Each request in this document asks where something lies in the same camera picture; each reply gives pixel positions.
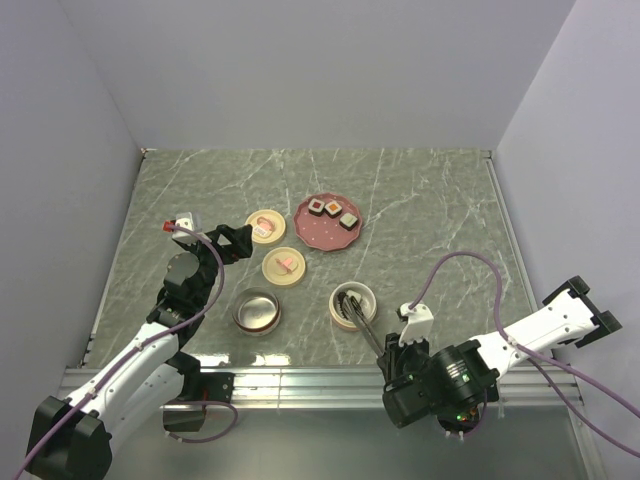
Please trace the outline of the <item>yellow sushi roll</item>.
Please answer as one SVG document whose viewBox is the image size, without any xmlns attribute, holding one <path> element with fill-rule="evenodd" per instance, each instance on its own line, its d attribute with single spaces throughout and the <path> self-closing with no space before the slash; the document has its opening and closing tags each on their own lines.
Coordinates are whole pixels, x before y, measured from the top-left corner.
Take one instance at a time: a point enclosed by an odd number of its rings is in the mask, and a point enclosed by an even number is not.
<svg viewBox="0 0 640 480">
<path fill-rule="evenodd" d="M 358 222 L 359 218 L 350 212 L 343 214 L 339 219 L 339 225 L 347 231 L 353 230 L 358 225 Z"/>
</svg>

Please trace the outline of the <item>green sushi roll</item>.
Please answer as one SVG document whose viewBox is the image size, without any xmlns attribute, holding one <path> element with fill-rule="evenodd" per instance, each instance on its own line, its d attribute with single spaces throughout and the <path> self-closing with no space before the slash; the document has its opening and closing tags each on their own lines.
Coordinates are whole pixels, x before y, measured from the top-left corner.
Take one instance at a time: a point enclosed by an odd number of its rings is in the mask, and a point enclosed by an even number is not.
<svg viewBox="0 0 640 480">
<path fill-rule="evenodd" d="M 358 302 L 360 302 L 362 300 L 362 298 L 363 298 L 363 295 L 360 292 L 356 291 L 356 290 L 348 289 L 347 290 L 347 294 L 350 297 L 353 297 Z"/>
</svg>

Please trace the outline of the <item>steel food tongs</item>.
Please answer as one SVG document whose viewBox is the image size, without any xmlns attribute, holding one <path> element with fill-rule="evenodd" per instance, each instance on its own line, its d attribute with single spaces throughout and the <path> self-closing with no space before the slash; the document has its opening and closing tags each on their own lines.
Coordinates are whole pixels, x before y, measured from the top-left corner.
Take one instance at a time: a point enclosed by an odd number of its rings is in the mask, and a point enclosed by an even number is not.
<svg viewBox="0 0 640 480">
<path fill-rule="evenodd" d="M 365 338 L 367 344 L 371 347 L 376 357 L 381 358 L 384 354 L 382 345 L 377 340 L 372 328 L 367 323 L 366 316 L 361 309 L 360 303 L 355 299 L 353 300 L 353 303 L 355 315 L 351 323 L 353 323 L 358 328 L 359 332 Z"/>
</svg>

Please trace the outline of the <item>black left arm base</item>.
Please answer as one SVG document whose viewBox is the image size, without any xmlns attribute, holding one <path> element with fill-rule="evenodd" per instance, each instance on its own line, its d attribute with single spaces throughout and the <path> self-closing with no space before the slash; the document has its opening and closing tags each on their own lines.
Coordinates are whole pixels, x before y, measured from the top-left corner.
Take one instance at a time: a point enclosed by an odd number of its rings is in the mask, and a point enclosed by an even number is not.
<svg viewBox="0 0 640 480">
<path fill-rule="evenodd" d="M 166 361 L 182 377 L 183 384 L 176 401 L 218 401 L 230 403 L 235 374 L 228 371 L 205 371 L 201 362 L 184 352 Z"/>
</svg>

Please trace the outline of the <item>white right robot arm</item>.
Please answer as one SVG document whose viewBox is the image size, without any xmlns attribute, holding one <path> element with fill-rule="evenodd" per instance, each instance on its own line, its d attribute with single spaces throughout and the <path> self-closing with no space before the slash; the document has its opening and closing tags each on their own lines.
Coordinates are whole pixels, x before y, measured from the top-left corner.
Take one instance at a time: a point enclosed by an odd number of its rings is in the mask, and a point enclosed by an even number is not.
<svg viewBox="0 0 640 480">
<path fill-rule="evenodd" d="M 498 380 L 532 353 L 566 345 L 581 348 L 621 329 L 588 292 L 584 280 L 575 276 L 547 297 L 540 310 L 504 331 L 477 335 L 437 353 L 430 353 L 427 341 L 434 322 L 430 309 L 422 303 L 401 305 L 398 316 L 404 327 L 387 335 L 378 360 L 385 380 L 382 401 L 391 422 L 403 428 L 435 416 L 471 430 L 479 421 L 478 406 L 498 401 Z"/>
</svg>

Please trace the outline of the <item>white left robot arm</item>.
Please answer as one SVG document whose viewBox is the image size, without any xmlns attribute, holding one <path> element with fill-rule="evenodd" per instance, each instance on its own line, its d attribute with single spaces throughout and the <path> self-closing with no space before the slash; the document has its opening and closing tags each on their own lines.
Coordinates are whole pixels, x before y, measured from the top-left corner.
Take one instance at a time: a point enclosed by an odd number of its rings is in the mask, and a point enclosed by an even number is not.
<svg viewBox="0 0 640 480">
<path fill-rule="evenodd" d="M 167 265 L 157 303 L 129 344 L 84 385 L 36 409 L 20 470 L 40 479 L 102 479 L 123 441 L 165 405 L 222 407 L 231 403 L 234 376 L 204 373 L 183 352 L 225 282 L 225 266 L 253 252 L 252 228 L 219 225 L 203 233 L 183 219 L 164 230 L 182 248 Z"/>
</svg>

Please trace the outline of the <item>black seaweed piece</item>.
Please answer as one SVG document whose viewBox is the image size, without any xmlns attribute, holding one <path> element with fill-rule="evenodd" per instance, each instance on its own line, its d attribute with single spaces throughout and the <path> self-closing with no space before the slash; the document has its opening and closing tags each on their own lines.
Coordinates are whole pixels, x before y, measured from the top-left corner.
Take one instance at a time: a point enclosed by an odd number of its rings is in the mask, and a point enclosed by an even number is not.
<svg viewBox="0 0 640 480">
<path fill-rule="evenodd" d="M 355 315 L 353 300 L 354 300 L 353 296 L 346 292 L 339 292 L 337 295 L 337 302 L 338 302 L 337 310 L 339 311 L 339 315 L 345 321 L 349 321 L 349 322 L 353 321 L 353 318 Z"/>
</svg>

